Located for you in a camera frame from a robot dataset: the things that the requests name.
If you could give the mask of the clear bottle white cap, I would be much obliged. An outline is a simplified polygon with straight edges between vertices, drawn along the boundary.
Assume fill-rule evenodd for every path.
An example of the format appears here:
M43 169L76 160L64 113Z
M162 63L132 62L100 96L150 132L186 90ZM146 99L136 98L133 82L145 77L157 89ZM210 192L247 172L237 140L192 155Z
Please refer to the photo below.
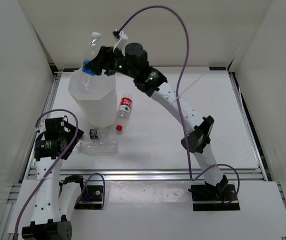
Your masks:
M109 155L118 153L118 143L115 141L81 142L78 150L87 155Z

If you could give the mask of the blue label clear bottle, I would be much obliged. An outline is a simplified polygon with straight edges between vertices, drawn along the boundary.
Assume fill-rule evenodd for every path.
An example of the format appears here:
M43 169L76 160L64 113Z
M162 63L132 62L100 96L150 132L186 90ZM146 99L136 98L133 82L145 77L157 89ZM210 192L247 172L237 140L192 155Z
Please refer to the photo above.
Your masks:
M82 72L79 81L79 89L86 94L91 92L91 90L93 89L93 79L95 76L95 73L90 70L87 64L90 63L98 55L98 52L100 51L101 48L100 44L101 33L94 31L91 34L91 36L92 40L88 44L85 51L83 65L82 65Z

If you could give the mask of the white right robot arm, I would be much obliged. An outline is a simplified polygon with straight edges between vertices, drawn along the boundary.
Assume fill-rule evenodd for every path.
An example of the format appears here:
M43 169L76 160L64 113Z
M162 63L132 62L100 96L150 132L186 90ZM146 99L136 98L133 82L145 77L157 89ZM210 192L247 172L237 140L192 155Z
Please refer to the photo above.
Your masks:
M214 119L210 115L197 113L178 97L178 92L171 87L167 78L149 65L147 52L141 44L130 43L124 52L102 46L83 66L95 75L120 73L132 78L141 92L163 106L183 127L181 145L189 156L196 158L204 172L208 196L218 200L225 194L228 180L217 166L210 145Z

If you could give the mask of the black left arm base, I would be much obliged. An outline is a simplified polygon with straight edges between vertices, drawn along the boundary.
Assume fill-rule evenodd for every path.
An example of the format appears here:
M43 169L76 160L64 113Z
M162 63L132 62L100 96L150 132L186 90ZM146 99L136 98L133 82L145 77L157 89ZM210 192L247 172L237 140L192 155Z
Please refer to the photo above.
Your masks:
M75 205L75 210L101 210L104 197L103 185L89 185L80 201Z

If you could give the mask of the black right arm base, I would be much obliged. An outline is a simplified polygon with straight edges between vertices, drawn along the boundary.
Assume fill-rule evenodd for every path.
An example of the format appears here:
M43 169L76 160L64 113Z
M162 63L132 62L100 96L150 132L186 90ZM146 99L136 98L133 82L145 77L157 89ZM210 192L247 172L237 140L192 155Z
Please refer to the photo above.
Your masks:
M241 210L234 184L228 184L220 195L210 191L204 184L191 185L188 192L191 193L195 212Z

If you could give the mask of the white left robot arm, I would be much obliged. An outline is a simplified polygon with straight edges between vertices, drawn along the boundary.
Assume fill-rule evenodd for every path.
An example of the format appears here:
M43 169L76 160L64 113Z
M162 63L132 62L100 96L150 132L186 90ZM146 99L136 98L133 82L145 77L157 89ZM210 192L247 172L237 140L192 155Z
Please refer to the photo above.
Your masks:
M88 188L80 175L59 180L62 163L72 153L83 131L67 122L67 117L45 120L45 131L36 139L34 147L37 181L42 185L36 191L30 224L24 226L24 240L70 240L71 213L76 200L86 198Z

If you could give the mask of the red label red cap bottle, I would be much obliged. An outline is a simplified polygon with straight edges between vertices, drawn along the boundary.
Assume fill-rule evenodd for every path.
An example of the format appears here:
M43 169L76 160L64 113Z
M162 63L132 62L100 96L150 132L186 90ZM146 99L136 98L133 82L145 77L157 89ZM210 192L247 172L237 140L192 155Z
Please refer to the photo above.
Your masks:
M118 106L117 116L115 120L116 130L121 132L125 129L130 116L130 111L132 107L132 95L129 93L125 93Z

